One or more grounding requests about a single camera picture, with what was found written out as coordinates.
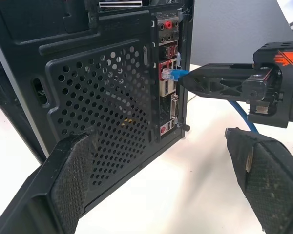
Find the black computer tower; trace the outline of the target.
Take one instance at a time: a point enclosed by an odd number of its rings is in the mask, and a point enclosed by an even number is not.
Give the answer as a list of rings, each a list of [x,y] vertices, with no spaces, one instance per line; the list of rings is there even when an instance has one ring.
[[[195,0],[0,0],[0,104],[45,161],[97,131],[85,215],[185,136]]]

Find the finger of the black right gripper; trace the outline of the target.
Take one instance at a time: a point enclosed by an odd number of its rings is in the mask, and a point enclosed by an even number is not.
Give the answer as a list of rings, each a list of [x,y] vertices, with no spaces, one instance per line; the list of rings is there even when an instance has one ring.
[[[254,71],[254,67],[253,64],[249,64],[249,63],[208,63],[206,65],[191,65],[190,66],[190,71],[194,71],[197,69],[223,69],[223,70],[249,70],[249,71]]]
[[[267,92],[267,70],[193,70],[181,76],[179,84],[205,98],[263,100]]]

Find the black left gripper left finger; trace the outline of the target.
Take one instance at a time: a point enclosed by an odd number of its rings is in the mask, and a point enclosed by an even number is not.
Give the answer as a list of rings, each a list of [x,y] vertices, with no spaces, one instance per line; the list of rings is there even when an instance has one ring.
[[[0,234],[74,234],[88,193],[99,132],[59,141],[0,216]]]

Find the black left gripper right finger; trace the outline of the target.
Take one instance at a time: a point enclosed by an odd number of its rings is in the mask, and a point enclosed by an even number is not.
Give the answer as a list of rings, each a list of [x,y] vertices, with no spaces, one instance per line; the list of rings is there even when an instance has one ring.
[[[266,234],[293,234],[293,156],[278,140],[225,131],[237,182]]]

